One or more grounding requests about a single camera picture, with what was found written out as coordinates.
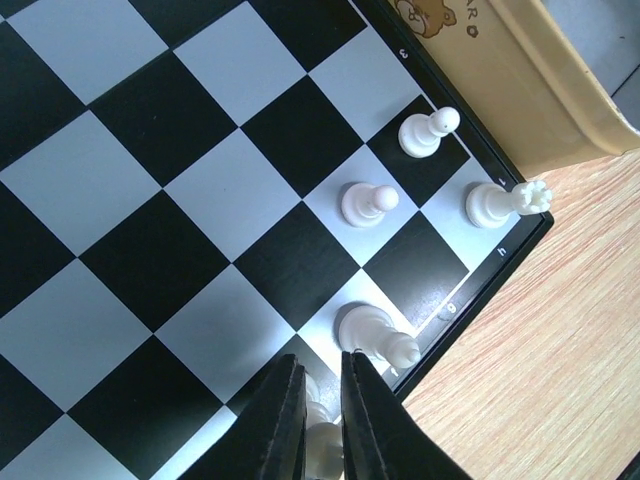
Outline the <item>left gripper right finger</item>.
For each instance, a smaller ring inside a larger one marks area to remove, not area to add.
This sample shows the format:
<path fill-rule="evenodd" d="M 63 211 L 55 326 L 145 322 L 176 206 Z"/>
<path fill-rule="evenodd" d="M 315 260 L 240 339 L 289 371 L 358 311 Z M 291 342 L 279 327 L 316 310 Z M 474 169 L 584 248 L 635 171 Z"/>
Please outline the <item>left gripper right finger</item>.
<path fill-rule="evenodd" d="M 414 422 L 369 358 L 341 356 L 344 475 L 347 479 L 468 479 Z"/>

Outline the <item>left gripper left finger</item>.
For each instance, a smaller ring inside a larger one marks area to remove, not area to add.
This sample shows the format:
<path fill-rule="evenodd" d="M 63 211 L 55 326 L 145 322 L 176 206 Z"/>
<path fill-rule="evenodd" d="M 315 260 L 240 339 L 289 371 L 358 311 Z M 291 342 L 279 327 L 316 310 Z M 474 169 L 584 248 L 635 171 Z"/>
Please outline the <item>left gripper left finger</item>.
<path fill-rule="evenodd" d="M 186 479 L 302 479 L 306 377 L 282 356 L 230 429 L 185 472 Z"/>

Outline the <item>white chess piece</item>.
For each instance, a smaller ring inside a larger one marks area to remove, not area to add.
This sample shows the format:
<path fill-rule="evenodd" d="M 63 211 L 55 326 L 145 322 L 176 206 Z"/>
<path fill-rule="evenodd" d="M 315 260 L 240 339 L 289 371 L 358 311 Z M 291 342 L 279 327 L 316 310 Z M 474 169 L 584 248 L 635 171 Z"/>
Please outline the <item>white chess piece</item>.
<path fill-rule="evenodd" d="M 355 228 L 371 228 L 398 204 L 399 193 L 393 186 L 360 182 L 345 191 L 340 207 L 348 224 Z"/>
<path fill-rule="evenodd" d="M 430 115 L 412 114 L 399 127 L 399 145 L 412 158 L 432 156 L 442 139 L 459 127 L 460 121 L 459 111 L 453 107 L 439 108 Z"/>
<path fill-rule="evenodd" d="M 340 479 L 343 474 L 341 428 L 321 402 L 320 390 L 309 373 L 306 381 L 306 465 L 307 479 Z"/>
<path fill-rule="evenodd" d="M 511 191 L 498 184 L 482 183 L 468 194 L 465 209 L 475 226 L 496 229 L 512 213 L 528 216 L 549 211 L 552 198 L 552 190 L 542 180 L 519 183 Z"/>
<path fill-rule="evenodd" d="M 416 340 L 398 330 L 391 317 L 373 305 L 348 311 L 339 322 L 338 340 L 344 351 L 360 350 L 396 369 L 407 369 L 421 359 Z"/>

